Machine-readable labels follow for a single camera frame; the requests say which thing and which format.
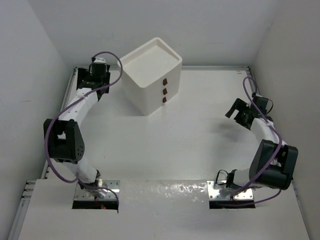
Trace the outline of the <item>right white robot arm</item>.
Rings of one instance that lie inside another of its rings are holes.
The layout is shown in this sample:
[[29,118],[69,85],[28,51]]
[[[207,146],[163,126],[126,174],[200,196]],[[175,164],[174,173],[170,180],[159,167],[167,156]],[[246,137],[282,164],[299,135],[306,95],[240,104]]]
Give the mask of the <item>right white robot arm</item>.
[[266,109],[270,100],[257,95],[252,100],[254,104],[237,98],[225,114],[230,118],[237,110],[235,122],[250,130],[259,143],[250,167],[229,172],[225,187],[234,191],[263,187],[286,190],[293,180],[299,151],[275,133],[274,121]]

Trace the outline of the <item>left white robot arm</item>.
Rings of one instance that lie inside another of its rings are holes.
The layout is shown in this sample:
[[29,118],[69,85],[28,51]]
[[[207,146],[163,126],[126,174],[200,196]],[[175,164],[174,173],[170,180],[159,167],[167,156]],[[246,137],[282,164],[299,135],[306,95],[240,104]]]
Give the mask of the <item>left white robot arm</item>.
[[75,175],[73,182],[79,183],[81,189],[97,195],[102,190],[103,181],[100,172],[85,157],[80,126],[92,106],[99,102],[103,94],[109,92],[110,65],[98,57],[89,68],[78,68],[76,76],[74,98],[58,117],[48,118],[43,124],[46,158],[60,180],[69,182],[59,174],[52,161],[65,165]]

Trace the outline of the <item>white drawer cabinet box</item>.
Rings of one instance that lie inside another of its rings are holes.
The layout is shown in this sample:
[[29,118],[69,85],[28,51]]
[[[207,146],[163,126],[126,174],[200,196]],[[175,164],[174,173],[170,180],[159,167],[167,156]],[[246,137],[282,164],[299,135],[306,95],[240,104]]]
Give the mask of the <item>white drawer cabinet box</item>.
[[124,94],[142,115],[149,116],[179,92],[183,59],[161,38],[120,60]]

